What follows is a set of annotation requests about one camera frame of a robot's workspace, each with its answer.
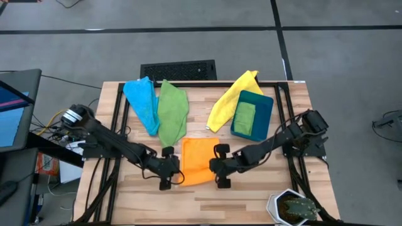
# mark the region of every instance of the wooden table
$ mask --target wooden table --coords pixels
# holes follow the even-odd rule
[[[96,118],[106,127],[111,125],[118,84],[119,82],[105,82],[100,94]],[[312,108],[306,83],[289,82],[289,87],[295,114]],[[253,141],[231,135],[231,121],[226,123],[216,134],[205,129],[212,106],[228,87],[181,89],[186,90],[190,103],[186,137],[218,137],[220,143],[230,144],[232,152],[253,143]],[[276,100],[274,88],[262,87],[261,89],[264,95]],[[285,114],[288,117],[285,95],[281,95]],[[122,119],[123,105],[124,101],[121,104],[118,122],[121,122]],[[274,130],[280,124],[276,102],[274,105],[268,137],[273,135]],[[128,115],[128,126],[132,129],[128,135],[129,141],[144,143],[161,151],[158,137],[148,135],[131,107]],[[179,141],[175,146],[175,153],[179,158],[180,151],[181,142]],[[75,219],[84,212],[89,181],[96,161],[96,159],[90,159],[84,164],[75,201]],[[305,158],[305,162],[313,194],[329,214],[339,218],[327,166],[314,157]],[[99,190],[102,165],[103,160],[95,173],[90,202]],[[142,179],[141,171],[124,159],[119,172],[112,224],[273,223],[266,211],[269,196],[291,188],[288,163],[282,152],[274,151],[270,159],[262,166],[244,174],[234,173],[229,178],[232,180],[232,188],[228,190],[218,190],[215,182],[211,181],[197,186],[172,185],[171,190],[159,191],[158,179]],[[109,194],[106,194],[102,205],[101,220],[106,217],[108,199]]]

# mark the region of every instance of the orange towel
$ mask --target orange towel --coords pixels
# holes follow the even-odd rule
[[[218,138],[183,138],[182,172],[185,180],[182,186],[197,185],[212,181],[215,174],[209,170],[209,160],[214,158],[214,146]]]

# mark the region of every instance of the teal container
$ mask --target teal container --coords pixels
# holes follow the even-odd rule
[[[234,114],[232,125],[231,125],[231,134],[239,137],[243,137],[252,141],[264,141],[268,134],[269,121],[271,120],[272,108],[274,105],[274,100],[271,97],[267,97],[264,95],[255,94],[248,91],[241,91],[239,101],[237,102],[237,106],[239,102],[246,102],[250,104],[254,104],[256,106],[256,113],[254,115],[253,128],[251,131],[251,136],[241,134],[239,132],[234,131],[234,119],[236,117],[236,113]]]

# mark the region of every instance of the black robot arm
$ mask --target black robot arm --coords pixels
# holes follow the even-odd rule
[[[164,158],[156,157],[157,152],[144,144],[130,143],[121,135],[112,132],[104,127],[94,118],[91,109],[83,105],[73,105],[64,113],[62,119],[64,129],[72,134],[95,140],[95,144],[85,143],[85,146],[100,146],[119,155],[123,155],[128,161],[142,170],[148,169],[158,175],[161,179],[160,190],[171,188],[171,177],[179,173],[179,159],[174,155],[173,147],[167,147],[162,150]]]
[[[302,125],[298,124],[300,119],[303,122]],[[267,154],[285,144],[292,144],[299,155],[303,155],[304,151],[323,148],[322,144],[327,138],[323,138],[322,135],[327,131],[328,125],[318,111],[308,110],[295,116],[292,120],[293,122],[281,132],[278,132],[277,129],[271,138],[259,144],[244,146],[233,152],[231,158],[226,157],[226,153],[230,152],[228,144],[216,145],[214,150],[216,158],[210,160],[209,166],[210,170],[217,175],[218,188],[230,188],[231,181],[227,179],[227,176],[235,172],[244,173],[263,164],[264,161],[260,161]]]

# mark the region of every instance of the gray floor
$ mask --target gray floor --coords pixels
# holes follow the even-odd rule
[[[283,26],[402,24],[401,1],[277,2]],[[262,0],[84,0],[72,9],[49,0],[9,4],[0,17],[0,30],[272,25],[271,5]],[[402,30],[285,31],[284,36],[293,78],[307,81],[313,107],[330,124],[326,148],[342,219],[400,225],[401,145],[375,136],[371,121],[401,108]],[[264,80],[285,79],[274,31],[0,35],[0,43],[0,70],[41,68],[44,75],[96,86],[136,79],[142,63],[206,59],[216,60],[221,80],[234,80],[245,70],[259,70]],[[96,89],[42,78],[35,115],[46,122],[70,104],[88,104],[98,96]],[[392,136],[391,129],[379,132]],[[58,207],[69,208],[72,200],[47,195],[41,225],[68,222],[71,213]]]

